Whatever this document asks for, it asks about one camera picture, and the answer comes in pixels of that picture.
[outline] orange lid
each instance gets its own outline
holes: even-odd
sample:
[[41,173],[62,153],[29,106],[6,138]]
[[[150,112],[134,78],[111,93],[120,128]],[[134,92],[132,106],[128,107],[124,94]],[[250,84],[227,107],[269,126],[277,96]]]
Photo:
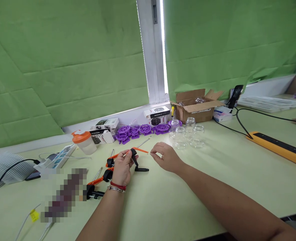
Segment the orange lid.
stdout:
[[78,130],[78,131],[72,132],[71,135],[73,135],[72,141],[73,141],[74,143],[84,142],[84,141],[87,140],[89,137],[91,137],[90,132],[87,132],[87,131],[81,131],[81,130]]

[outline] green curtain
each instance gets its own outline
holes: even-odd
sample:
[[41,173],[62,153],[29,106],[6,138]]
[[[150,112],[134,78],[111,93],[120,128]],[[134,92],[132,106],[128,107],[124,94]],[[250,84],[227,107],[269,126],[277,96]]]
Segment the green curtain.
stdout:
[[0,147],[148,102],[136,0],[0,0]]
[[164,0],[169,95],[296,69],[296,0]]

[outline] black cable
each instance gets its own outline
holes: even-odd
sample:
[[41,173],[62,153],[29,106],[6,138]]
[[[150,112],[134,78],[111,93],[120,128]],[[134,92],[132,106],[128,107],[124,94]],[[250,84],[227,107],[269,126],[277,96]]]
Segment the black cable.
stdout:
[[237,130],[231,129],[231,128],[229,128],[229,127],[227,127],[227,126],[224,126],[224,125],[222,125],[222,124],[220,124],[220,125],[223,126],[223,127],[228,128],[228,129],[230,129],[230,130],[232,130],[232,131],[235,131],[235,132],[238,132],[238,133],[240,133],[240,134],[243,134],[243,135],[247,136],[245,133],[242,133],[242,132],[239,132],[239,131],[237,131]]
[[249,132],[246,130],[246,128],[244,127],[244,125],[243,125],[243,124],[241,123],[241,121],[239,120],[238,112],[239,112],[240,110],[249,110],[249,111],[253,111],[253,112],[256,112],[256,113],[259,113],[259,114],[263,114],[263,115],[266,115],[266,116],[269,116],[269,117],[273,117],[273,118],[276,118],[276,119],[282,119],[282,120],[285,120],[285,121],[296,122],[296,120],[286,119],[286,118],[281,118],[281,117],[277,117],[277,116],[273,116],[273,115],[269,115],[269,114],[261,113],[261,112],[256,111],[256,110],[251,110],[251,109],[246,109],[246,108],[237,109],[236,107],[234,107],[234,108],[237,110],[237,112],[236,112],[236,114],[233,115],[233,116],[236,116],[238,123],[242,126],[242,128],[244,129],[244,131],[245,131],[247,134],[242,133],[242,132],[239,132],[239,131],[234,130],[234,129],[231,129],[231,128],[227,127],[227,126],[224,126],[224,125],[220,124],[219,122],[217,122],[217,121],[213,118],[214,121],[215,121],[216,123],[220,124],[221,126],[226,127],[226,128],[228,128],[228,129],[230,129],[230,130],[232,130],[232,131],[238,132],[238,133],[240,133],[240,134],[243,134],[243,135],[249,137],[250,139],[253,139],[253,137],[249,134]]
[[[237,107],[234,106],[234,108],[238,111]],[[236,114],[237,114],[237,112],[236,112]],[[233,116],[235,116],[236,114],[234,114]]]
[[12,166],[10,166],[4,173],[3,175],[0,177],[0,182],[2,180],[2,178],[4,178],[5,174],[7,174],[7,172],[14,166],[18,165],[19,163],[21,162],[24,162],[24,161],[33,161],[35,164],[39,164],[40,162],[38,160],[35,160],[35,159],[25,159],[25,160],[22,160],[22,161],[19,161],[17,163],[14,163]]

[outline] red bracelet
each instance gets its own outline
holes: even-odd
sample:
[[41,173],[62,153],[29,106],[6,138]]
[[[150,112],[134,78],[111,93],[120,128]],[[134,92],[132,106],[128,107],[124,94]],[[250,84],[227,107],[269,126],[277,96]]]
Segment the red bracelet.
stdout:
[[117,184],[113,183],[112,181],[110,182],[110,185],[116,186],[117,188],[120,188],[121,190],[126,190],[126,186],[117,185]]

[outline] light green table surface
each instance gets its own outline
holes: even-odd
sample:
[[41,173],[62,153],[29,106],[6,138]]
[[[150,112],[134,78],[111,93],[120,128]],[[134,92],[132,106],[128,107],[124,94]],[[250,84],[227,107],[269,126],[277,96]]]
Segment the light green table surface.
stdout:
[[[296,118],[296,109],[275,114]],[[260,131],[296,146],[296,125],[250,111],[241,111],[240,119],[248,131]],[[222,122],[242,131],[234,118]],[[296,214],[296,164],[249,141],[245,136],[228,130],[214,121],[203,123],[205,147],[190,146],[178,155],[189,165],[233,186],[248,195],[278,217]],[[119,152],[139,145],[148,137],[141,136],[126,145],[101,145],[91,155],[92,159],[69,159],[63,166],[68,174],[71,168],[87,168],[87,182],[92,181],[112,149]],[[171,144],[168,135],[152,135],[141,148],[150,151],[156,142]],[[21,153],[26,158],[38,158],[42,152],[58,152],[66,144]],[[84,156],[75,150],[73,156]],[[150,155],[141,154],[141,167],[149,172],[133,173],[127,187],[120,240],[196,240],[225,232],[206,207],[198,200],[184,181],[161,169]],[[45,195],[54,192],[54,183],[62,184],[63,176],[54,180],[23,181],[0,188],[0,240],[14,240],[27,213]],[[99,185],[105,191],[107,183]],[[69,217],[52,226],[44,240],[72,241],[78,236],[100,200],[76,202]],[[45,223],[28,220],[19,240],[39,240]]]

